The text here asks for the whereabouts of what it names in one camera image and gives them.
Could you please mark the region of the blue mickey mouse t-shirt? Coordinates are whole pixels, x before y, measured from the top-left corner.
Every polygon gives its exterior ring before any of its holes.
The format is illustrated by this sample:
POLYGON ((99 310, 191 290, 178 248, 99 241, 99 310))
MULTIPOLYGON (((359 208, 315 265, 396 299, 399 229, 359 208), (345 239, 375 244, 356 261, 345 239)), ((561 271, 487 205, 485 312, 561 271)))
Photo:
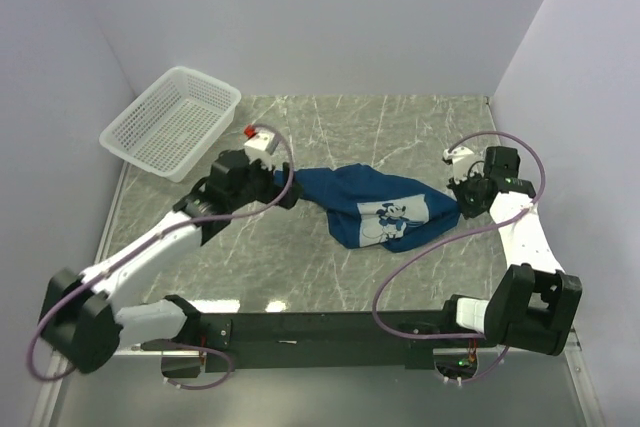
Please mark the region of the blue mickey mouse t-shirt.
POLYGON ((348 249, 409 251, 453 229, 460 217, 448 195, 365 164, 299 169, 294 180, 304 200, 324 209, 329 234, 348 249))

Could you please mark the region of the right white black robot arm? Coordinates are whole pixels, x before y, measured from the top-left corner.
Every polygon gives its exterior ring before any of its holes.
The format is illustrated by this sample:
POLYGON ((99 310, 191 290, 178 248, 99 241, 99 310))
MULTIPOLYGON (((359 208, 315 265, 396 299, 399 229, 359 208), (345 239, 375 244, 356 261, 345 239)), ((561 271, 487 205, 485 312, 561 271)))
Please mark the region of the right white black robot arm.
POLYGON ((493 146, 483 156, 466 147, 443 153, 452 167, 448 188, 464 218, 490 215, 498 229, 507 270, 488 300, 454 296, 455 311, 441 318, 444 342, 460 346, 474 331, 495 344, 550 356, 565 347, 582 295, 544 234, 532 182, 519 177, 515 148, 493 146))

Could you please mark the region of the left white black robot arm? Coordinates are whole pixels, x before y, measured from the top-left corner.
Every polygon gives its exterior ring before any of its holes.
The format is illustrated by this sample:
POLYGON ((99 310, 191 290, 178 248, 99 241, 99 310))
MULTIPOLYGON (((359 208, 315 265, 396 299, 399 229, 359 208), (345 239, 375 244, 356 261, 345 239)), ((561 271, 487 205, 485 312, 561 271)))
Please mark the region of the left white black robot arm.
POLYGON ((243 150, 225 151, 152 229, 101 263, 74 274, 63 269, 48 283, 38 338, 83 374, 101 368, 120 348, 162 340, 179 349, 206 344, 201 312, 169 295, 133 302, 159 272, 205 245, 241 217, 241 208, 292 208, 301 196, 293 165, 280 170, 243 150))

